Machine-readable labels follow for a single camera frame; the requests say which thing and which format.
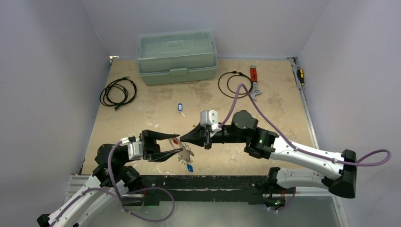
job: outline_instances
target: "red wrench handle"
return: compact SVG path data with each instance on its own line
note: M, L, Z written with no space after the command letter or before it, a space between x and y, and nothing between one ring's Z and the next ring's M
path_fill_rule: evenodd
M251 68L251 81L258 82L258 74L256 73L256 68Z

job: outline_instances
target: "black cable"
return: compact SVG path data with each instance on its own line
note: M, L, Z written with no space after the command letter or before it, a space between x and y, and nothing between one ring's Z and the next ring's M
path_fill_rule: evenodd
M221 78L222 78L224 75L227 75L227 74L229 74L229 73L234 74L233 76L231 76L231 77L228 78L228 80L227 80L227 88L228 88L228 90L229 90L231 93L234 93L234 94L235 94L235 91L233 91L233 90L230 89L230 87L228 86L228 83L230 82L231 78L233 78L233 77L244 77L244 78L247 78L247 79L249 80L249 82L251 83L251 88L249 89L249 92L250 92L250 93L252 92L252 90L253 90L253 83L252 83L251 78L249 78L249 76L247 76L247 75L245 75L245 74L243 74L243 73L241 73L241 72L232 71L232 72L223 73L223 75L221 75L220 78L218 78L217 86L218 86L218 89L220 90L221 93L223 93L225 96L227 96L227 97L229 97L229 98L234 98L233 96L229 96L229 95L227 95L226 93L224 93L224 92L221 90L221 87L220 87L220 80L221 80ZM238 98L243 98L243 97L247 96L246 92L244 92L244 93L238 93L238 94L239 94L239 95L243 95L243 96L239 96Z
M131 103L132 101L134 101L135 97L137 96L137 86L135 85L134 81L132 81L128 78L129 77L123 77L120 79L116 79L115 81L108 84L106 86L106 88L104 88L103 91L100 93L100 97L99 97L100 103L104 106L114 107L114 110L118 110L121 106L127 105L128 103ZM123 85L118 84L118 82L121 82L124 80L129 81L132 84L132 86L134 87L134 95L132 96L132 98L130 100L128 100L128 97L129 97L128 90ZM112 101L109 98L109 92L113 87L120 89L124 93L124 99L118 103Z

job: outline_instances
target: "toolbox lid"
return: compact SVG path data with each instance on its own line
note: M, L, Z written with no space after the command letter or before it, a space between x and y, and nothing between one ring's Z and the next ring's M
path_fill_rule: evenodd
M209 30L140 35L137 58L140 74L217 67L213 33Z

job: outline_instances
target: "screwdriver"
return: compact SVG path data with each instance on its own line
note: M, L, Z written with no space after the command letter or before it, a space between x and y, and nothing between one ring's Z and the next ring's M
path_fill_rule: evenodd
M304 97L306 99L306 94L305 94L305 81L304 81L304 71L302 69L298 69L296 71L296 75L298 76L298 80L301 83L302 87L302 92L304 93Z

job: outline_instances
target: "adjustable wrench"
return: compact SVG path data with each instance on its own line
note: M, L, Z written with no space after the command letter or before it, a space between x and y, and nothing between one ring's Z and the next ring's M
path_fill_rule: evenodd
M256 66L254 65L251 65L251 81L253 86L251 97L256 101L256 96L262 94L262 92L258 88L258 74L256 73Z

